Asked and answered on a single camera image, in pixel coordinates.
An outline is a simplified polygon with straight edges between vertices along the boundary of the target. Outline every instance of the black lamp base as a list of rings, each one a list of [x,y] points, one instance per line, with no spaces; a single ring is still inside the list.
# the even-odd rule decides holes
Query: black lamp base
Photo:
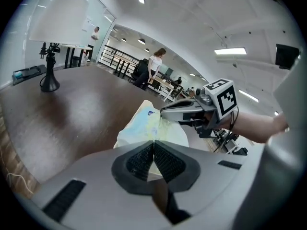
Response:
[[[52,92],[59,88],[59,82],[56,80],[53,74],[53,67],[55,63],[54,53],[49,52],[47,55],[47,71],[43,84],[40,85],[40,89],[42,92]]]

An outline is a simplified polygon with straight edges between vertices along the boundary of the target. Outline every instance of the white cube with marker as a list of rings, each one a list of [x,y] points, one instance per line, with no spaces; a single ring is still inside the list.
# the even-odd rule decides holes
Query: white cube with marker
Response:
[[[231,113],[236,107],[236,90],[234,82],[219,79],[204,85],[205,94],[209,95],[217,108],[219,120]]]

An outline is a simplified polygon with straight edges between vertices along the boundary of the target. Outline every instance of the lamp stand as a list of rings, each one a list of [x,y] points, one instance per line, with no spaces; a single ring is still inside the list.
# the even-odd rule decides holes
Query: lamp stand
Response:
[[[40,89],[42,92],[52,92],[59,88],[59,82],[56,80],[54,74],[53,74],[53,67],[56,63],[54,58],[54,50],[56,50],[55,45],[53,47],[50,47],[47,51],[47,71],[45,77],[41,80],[41,82],[44,80],[43,84],[40,84]]]

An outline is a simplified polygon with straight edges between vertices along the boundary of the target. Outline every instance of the woman with brown hair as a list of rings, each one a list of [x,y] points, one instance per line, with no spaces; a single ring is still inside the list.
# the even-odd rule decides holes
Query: woman with brown hair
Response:
[[[159,69],[162,65],[162,57],[166,54],[166,50],[164,48],[160,48],[157,52],[155,52],[152,56],[149,57],[148,62],[148,71],[142,73],[138,79],[134,82],[133,85],[140,87],[142,83],[145,82],[142,89],[145,90],[148,86],[148,79],[155,78]]]

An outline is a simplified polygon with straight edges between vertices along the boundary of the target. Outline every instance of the ceiling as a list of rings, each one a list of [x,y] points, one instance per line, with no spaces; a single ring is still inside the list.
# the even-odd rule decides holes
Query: ceiling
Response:
[[[195,74],[197,76],[201,75],[198,71],[196,71],[193,66],[191,66],[189,63],[187,63],[183,58],[181,58],[179,55],[177,55],[175,52],[173,52],[171,49],[165,47],[163,44],[160,44],[156,40],[152,39],[151,37],[148,37],[140,32],[136,32],[134,30],[131,30],[129,28],[115,25],[113,30],[111,31],[110,35],[117,39],[119,42],[121,42],[122,38],[125,38],[127,41],[126,44],[130,44],[136,48],[139,48],[141,50],[149,49],[149,52],[153,54],[155,51],[157,51],[160,48],[166,49],[166,55],[163,57],[163,64],[170,67],[172,70],[176,71],[179,69],[180,71],[186,73],[186,74]],[[139,39],[143,38],[146,42],[145,45],[139,43]]]
[[[289,71],[275,65],[276,44],[305,47],[291,15],[273,0],[116,0],[117,24],[176,52],[209,81],[224,77],[257,97],[243,100],[263,113],[280,111],[272,92]],[[214,49],[243,46],[247,55],[216,57]]]

